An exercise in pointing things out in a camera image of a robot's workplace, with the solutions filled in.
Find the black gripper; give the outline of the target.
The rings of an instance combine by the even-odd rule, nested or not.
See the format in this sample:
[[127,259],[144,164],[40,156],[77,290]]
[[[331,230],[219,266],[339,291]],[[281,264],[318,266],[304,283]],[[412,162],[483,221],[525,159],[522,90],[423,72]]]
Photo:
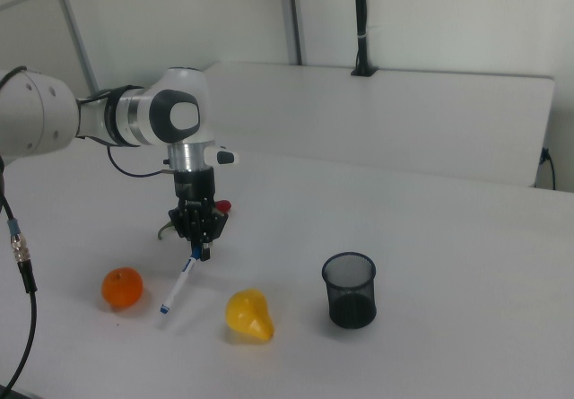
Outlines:
[[221,236],[229,218],[214,201],[214,171],[176,171],[174,187],[178,206],[169,211],[170,221],[178,235],[191,242],[193,252],[201,250],[200,260],[208,261],[211,242]]

